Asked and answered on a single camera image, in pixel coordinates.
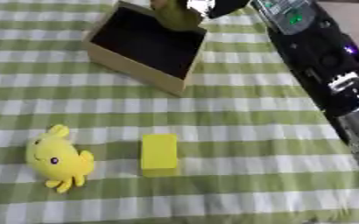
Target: stuffed animal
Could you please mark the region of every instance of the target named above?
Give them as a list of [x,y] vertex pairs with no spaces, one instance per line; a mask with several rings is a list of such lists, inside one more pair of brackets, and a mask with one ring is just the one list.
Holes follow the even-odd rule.
[[[176,32],[197,28],[204,18],[215,19],[245,7],[250,0],[150,0],[156,19],[167,29]],[[187,8],[192,2],[194,7]]]
[[186,2],[177,0],[163,1],[162,6],[152,8],[155,18],[167,29],[185,32],[196,29],[203,21],[203,17],[194,10],[186,8]]
[[94,156],[86,150],[80,154],[66,140],[69,128],[58,124],[27,144],[26,161],[35,171],[48,178],[46,186],[66,192],[74,182],[83,186],[85,177],[94,170]]

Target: yellow block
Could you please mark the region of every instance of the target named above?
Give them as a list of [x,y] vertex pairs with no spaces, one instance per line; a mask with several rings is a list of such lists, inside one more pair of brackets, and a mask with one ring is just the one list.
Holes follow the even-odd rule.
[[173,134],[144,135],[141,169],[146,177],[177,174],[177,137]]

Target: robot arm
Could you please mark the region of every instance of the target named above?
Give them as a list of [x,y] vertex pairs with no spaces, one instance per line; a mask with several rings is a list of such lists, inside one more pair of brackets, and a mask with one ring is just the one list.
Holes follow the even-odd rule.
[[359,164],[359,47],[316,2],[254,0],[280,56]]
[[156,19],[165,28],[185,32],[197,28],[204,18],[224,16],[241,9],[248,2],[249,0],[151,0],[151,7],[155,10]]

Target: green checkered tablecloth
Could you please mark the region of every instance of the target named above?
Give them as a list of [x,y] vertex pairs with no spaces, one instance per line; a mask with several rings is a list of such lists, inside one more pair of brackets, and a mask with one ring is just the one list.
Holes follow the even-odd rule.
[[[359,222],[359,167],[255,11],[203,24],[201,62],[175,98],[89,62],[81,39],[112,4],[0,0],[0,223]],[[25,141],[56,123],[96,158],[66,194],[24,160]],[[168,132],[182,175],[140,177],[141,136]]]

